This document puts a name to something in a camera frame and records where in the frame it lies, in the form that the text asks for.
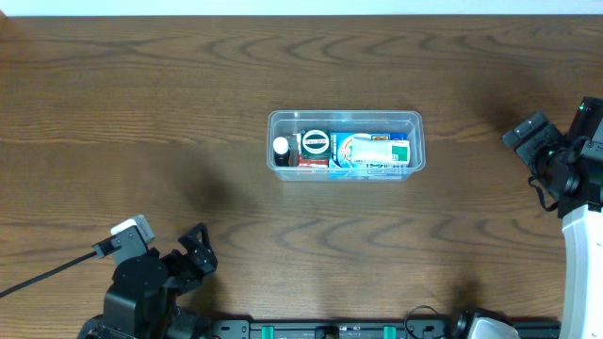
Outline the dark bottle white cap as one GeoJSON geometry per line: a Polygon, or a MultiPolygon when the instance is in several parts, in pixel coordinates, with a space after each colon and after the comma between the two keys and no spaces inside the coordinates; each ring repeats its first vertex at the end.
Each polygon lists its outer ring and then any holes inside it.
{"type": "Polygon", "coordinates": [[[277,167],[289,167],[291,150],[286,137],[277,137],[272,141],[274,163],[277,167]]]}

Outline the red Panadol box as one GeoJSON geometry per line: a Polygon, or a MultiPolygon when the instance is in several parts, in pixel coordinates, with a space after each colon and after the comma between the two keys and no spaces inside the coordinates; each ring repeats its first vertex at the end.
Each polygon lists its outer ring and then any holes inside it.
{"type": "Polygon", "coordinates": [[[300,168],[327,168],[329,164],[330,155],[324,154],[321,156],[307,157],[302,153],[302,135],[300,133],[295,134],[297,141],[298,151],[298,162],[297,166],[300,168]]]}

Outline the green Zam-Buk box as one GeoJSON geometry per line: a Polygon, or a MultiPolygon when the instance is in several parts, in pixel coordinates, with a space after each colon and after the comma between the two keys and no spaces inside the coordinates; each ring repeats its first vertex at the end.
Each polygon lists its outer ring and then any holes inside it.
{"type": "Polygon", "coordinates": [[[331,153],[331,137],[328,130],[301,130],[301,156],[303,159],[328,159],[331,153]]]}

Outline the blue Koolfever box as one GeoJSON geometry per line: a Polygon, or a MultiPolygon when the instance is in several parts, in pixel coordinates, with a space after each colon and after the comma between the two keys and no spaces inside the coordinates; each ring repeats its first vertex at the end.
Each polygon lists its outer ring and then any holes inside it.
{"type": "Polygon", "coordinates": [[[334,176],[381,176],[394,174],[408,165],[385,165],[370,163],[355,163],[351,160],[351,143],[354,138],[376,140],[408,140],[403,133],[347,133],[332,132],[332,154],[329,168],[334,169],[334,176]]]}

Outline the white green Panadol box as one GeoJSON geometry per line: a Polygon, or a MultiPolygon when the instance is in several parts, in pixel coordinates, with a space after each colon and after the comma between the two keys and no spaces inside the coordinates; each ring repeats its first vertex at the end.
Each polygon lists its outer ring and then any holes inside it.
{"type": "Polygon", "coordinates": [[[408,165],[410,155],[408,140],[354,138],[351,143],[351,160],[355,163],[408,165]]]}

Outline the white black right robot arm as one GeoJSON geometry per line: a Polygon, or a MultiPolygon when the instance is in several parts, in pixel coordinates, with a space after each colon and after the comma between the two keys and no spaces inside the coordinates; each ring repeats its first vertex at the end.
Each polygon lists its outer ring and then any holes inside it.
{"type": "Polygon", "coordinates": [[[585,97],[566,133],[536,112],[503,143],[529,168],[544,210],[562,222],[566,273],[562,320],[512,322],[475,308],[458,315],[448,338],[599,338],[602,335],[602,102],[585,97]]]}

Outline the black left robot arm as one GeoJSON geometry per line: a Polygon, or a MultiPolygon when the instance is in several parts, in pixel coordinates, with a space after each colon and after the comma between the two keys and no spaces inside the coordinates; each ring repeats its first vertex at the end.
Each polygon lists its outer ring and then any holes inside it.
{"type": "Polygon", "coordinates": [[[100,315],[87,320],[80,338],[210,338],[211,320],[177,306],[178,297],[202,284],[218,260],[207,228],[199,223],[178,238],[187,251],[161,256],[148,245],[153,232],[143,217],[114,227],[112,236],[93,246],[99,257],[116,263],[100,315]]]}

